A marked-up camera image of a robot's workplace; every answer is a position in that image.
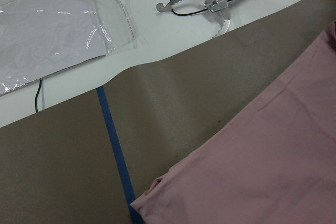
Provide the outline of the pink Snoopy t-shirt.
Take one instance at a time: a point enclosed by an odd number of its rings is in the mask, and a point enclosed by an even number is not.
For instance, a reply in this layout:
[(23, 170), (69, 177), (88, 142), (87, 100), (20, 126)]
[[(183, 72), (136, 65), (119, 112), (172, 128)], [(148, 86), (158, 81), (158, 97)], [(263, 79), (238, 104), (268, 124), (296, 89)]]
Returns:
[(335, 23), (132, 207), (146, 223), (335, 223)]

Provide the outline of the clear plastic bag with paper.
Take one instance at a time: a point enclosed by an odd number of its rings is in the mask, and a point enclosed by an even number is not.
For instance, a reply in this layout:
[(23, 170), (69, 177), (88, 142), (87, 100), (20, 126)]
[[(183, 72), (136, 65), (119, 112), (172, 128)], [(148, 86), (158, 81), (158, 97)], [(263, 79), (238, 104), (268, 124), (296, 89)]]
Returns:
[(1, 6), (1, 95), (135, 38), (127, 0), (12, 0)]

